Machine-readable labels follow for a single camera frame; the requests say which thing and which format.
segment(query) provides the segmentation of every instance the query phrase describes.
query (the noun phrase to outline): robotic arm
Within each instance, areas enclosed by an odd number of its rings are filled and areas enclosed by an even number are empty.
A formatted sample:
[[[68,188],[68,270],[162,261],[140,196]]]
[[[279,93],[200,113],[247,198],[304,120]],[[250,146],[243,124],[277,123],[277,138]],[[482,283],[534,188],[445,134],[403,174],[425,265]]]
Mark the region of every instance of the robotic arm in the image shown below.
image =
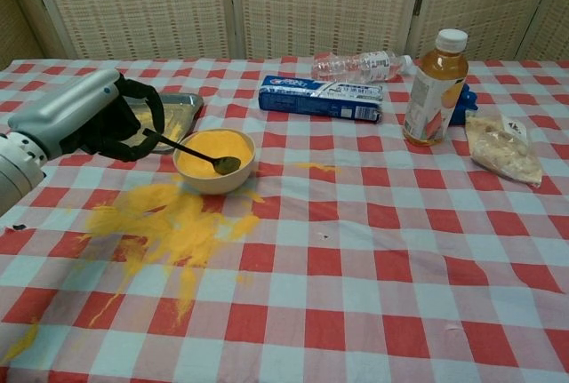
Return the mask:
[[[124,96],[145,99],[155,131],[164,132],[164,108],[156,90],[125,79],[115,69],[93,72],[14,114],[8,134],[0,133],[0,216],[44,178],[49,160],[81,148],[89,154],[136,161],[158,143],[156,135],[138,146],[122,143],[140,129]]]

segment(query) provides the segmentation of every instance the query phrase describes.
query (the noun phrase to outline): juice bottle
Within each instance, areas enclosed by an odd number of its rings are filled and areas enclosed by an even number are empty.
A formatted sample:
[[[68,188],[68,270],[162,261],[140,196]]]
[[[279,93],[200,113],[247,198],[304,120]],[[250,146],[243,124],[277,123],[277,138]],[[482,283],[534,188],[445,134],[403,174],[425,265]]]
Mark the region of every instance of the juice bottle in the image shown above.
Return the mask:
[[[422,58],[403,123],[403,134],[414,145],[434,145],[445,137],[469,72],[469,63],[462,55],[468,37],[458,29],[443,29],[435,50]]]

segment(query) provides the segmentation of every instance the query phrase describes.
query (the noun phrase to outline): toothpaste box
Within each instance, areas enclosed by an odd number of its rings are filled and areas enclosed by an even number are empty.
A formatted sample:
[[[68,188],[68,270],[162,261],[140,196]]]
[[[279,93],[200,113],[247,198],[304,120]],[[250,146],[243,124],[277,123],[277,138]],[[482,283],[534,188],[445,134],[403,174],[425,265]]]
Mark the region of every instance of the toothpaste box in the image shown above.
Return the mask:
[[[259,106],[294,114],[378,122],[383,90],[379,85],[326,83],[313,79],[265,76]]]

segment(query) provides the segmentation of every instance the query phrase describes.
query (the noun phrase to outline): checkered tablecloth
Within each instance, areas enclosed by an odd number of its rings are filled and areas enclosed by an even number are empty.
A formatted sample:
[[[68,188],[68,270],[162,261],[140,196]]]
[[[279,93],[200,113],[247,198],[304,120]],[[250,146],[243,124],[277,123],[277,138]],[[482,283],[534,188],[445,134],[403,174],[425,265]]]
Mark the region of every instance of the checkered tablecloth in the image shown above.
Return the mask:
[[[39,317],[0,381],[569,382],[569,62],[470,64],[479,107],[527,127],[540,188],[475,166],[461,127],[432,148],[405,142],[412,76],[386,84],[381,124],[259,109],[265,75],[307,76],[309,64],[27,60],[0,72],[0,132],[23,102],[96,68],[197,92],[197,129],[254,138],[248,184],[265,201],[253,232],[200,273],[188,319],[172,324],[176,289],[156,265],[90,328],[123,264],[109,259],[117,238],[84,256],[85,219],[118,191],[169,180],[172,160],[50,162],[0,218],[0,358]]]

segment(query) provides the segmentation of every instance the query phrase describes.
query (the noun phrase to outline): plastic bag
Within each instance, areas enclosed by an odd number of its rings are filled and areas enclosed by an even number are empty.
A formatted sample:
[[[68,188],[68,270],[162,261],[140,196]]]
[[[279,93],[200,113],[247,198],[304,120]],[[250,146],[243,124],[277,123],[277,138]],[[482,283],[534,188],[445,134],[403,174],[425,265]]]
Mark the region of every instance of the plastic bag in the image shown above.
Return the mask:
[[[470,156],[476,163],[513,180],[536,187],[541,184],[543,169],[519,121],[467,113],[466,134]]]

